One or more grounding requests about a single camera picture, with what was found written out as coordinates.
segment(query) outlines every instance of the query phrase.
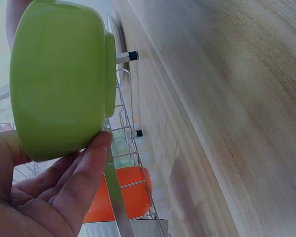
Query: wire rack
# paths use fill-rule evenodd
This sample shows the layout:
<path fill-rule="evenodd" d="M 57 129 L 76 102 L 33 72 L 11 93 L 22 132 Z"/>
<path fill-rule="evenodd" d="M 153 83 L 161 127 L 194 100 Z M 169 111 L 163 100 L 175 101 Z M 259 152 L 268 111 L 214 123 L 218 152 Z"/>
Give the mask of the wire rack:
<path fill-rule="evenodd" d="M 121 186 L 121 189 L 126 188 L 126 187 L 130 187 L 133 185 L 137 185 L 140 183 L 145 183 L 146 184 L 146 190 L 150 199 L 150 203 L 151 203 L 151 208 L 149 209 L 149 211 L 147 212 L 147 214 L 145 214 L 144 216 L 139 216 L 136 218 L 133 218 L 131 220 L 138 220 L 138 219 L 154 219 L 156 220 L 158 227 L 160 229 L 160 236 L 161 237 L 165 237 L 164 232 L 162 230 L 162 226 L 160 223 L 160 219 L 155 207 L 155 203 L 153 201 L 152 198 L 152 194 L 151 194 L 151 190 L 149 188 L 148 182 L 147 182 L 147 177 L 146 174 L 144 172 L 144 166 L 143 163 L 141 161 L 140 158 L 140 154 L 138 152 L 138 147 L 136 144 L 136 139 L 135 139 L 135 129 L 134 129 L 134 117 L 133 117 L 133 98 L 132 98 L 132 78 L 131 78 L 131 73 L 127 70 L 127 69 L 119 69 L 116 71 L 116 73 L 118 73 L 119 71 L 124 71 L 128 77 L 129 77 L 129 82 L 130 82 L 130 109 L 131 109 L 131 118 L 132 118 L 132 123 L 130 122 L 128 113 L 127 113 L 127 109 L 125 106 L 125 102 L 123 99 L 123 95 L 121 92 L 121 85 L 119 84 L 118 80 L 116 79 L 116 96 L 118 97 L 117 100 L 119 100 L 119 102 L 117 102 L 117 105 L 115 106 L 115 110 L 116 109 L 120 109 L 118 115 L 119 115 L 119 121 L 120 121 L 120 127 L 118 128 L 113 128 L 111 129 L 112 132 L 115 131 L 123 131 L 123 134 L 125 136 L 125 140 L 128 146 L 128 153 L 122 154 L 122 155 L 117 155 L 117 156 L 113 156 L 114 160 L 121 158 L 121 157 L 125 157 L 125 156 L 130 156 L 133 164 L 135 166 L 139 166 L 142 170 L 143 176 L 144 176 L 144 180 L 142 181 L 138 181 L 132 184 L 128 184 L 128 185 L 124 185 Z"/>

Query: orange object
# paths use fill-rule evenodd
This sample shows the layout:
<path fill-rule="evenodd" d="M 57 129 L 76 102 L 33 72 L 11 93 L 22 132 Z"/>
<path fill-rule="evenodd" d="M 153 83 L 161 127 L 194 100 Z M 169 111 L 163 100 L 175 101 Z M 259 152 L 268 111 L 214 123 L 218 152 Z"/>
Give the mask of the orange object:
<path fill-rule="evenodd" d="M 152 190 L 149 172 L 144 168 L 150 190 Z M 139 166 L 120 168 L 116 170 L 120 186 L 143 181 L 144 176 Z M 122 195 L 129 219 L 143 216 L 151 206 L 146 183 L 122 188 Z M 84 217 L 84 223 L 114 221 L 113 210 L 110 202 L 104 175 L 101 178 L 100 187 L 95 194 L 92 204 Z"/>

